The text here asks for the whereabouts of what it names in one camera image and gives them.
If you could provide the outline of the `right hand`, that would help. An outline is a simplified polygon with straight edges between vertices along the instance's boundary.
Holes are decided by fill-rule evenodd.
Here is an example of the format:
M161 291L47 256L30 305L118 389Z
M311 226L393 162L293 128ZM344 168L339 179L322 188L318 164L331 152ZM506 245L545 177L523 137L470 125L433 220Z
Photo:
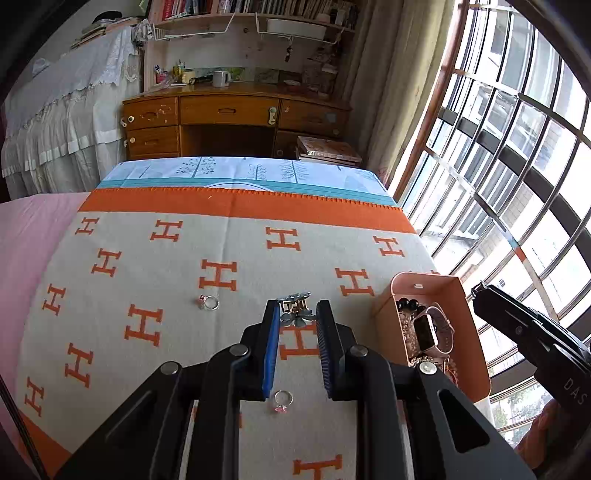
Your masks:
M515 452L538 479L582 478L583 466L590 465L590 419L569 413L552 399Z

